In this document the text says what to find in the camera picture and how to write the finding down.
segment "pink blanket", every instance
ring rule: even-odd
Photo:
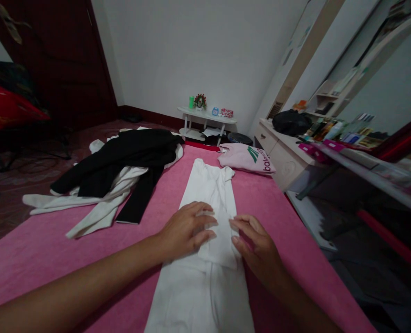
[[[30,217],[0,240],[0,304],[99,260],[159,231],[178,209],[196,158],[219,166],[219,153],[185,146],[184,157],[166,170],[141,224],[112,228],[69,240],[66,232],[92,206]],[[290,273],[346,332],[375,332],[340,278],[271,177],[236,171],[232,180],[237,211],[259,218]],[[246,268],[250,307],[257,332],[291,331],[287,312]],[[143,274],[85,320],[78,331],[142,332],[160,267]]]

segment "folded white shirt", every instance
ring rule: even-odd
[[[196,253],[165,263],[156,286],[146,333],[255,331],[244,267],[231,237],[236,215],[231,185],[234,172],[196,159],[180,207],[205,201],[214,211],[216,238]]]

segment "door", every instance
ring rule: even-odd
[[[78,130],[117,118],[90,0],[0,0],[0,5],[18,33],[14,38],[0,15],[0,40],[12,60],[26,67],[57,123]]]

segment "black jacket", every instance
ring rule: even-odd
[[[101,150],[85,158],[51,184],[57,193],[67,193],[80,186],[80,197],[104,197],[125,166],[148,167],[132,196],[118,216],[119,221],[139,223],[164,166],[176,158],[180,136],[166,129],[129,130],[119,133]]]

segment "floor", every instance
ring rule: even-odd
[[[61,160],[41,153],[24,151],[21,157],[13,163],[10,171],[0,173],[0,239],[28,219],[32,208],[22,203],[24,194],[49,194],[52,182],[70,169],[75,162],[81,161],[90,154],[88,146],[92,141],[101,139],[105,142],[108,137],[116,135],[122,128],[136,129],[139,126],[164,128],[178,132],[178,130],[153,123],[133,124],[116,120],[69,135],[68,148],[71,152],[71,160]],[[54,141],[44,141],[36,147],[55,154],[62,154],[59,143]],[[8,154],[2,154],[2,158],[7,160]]]

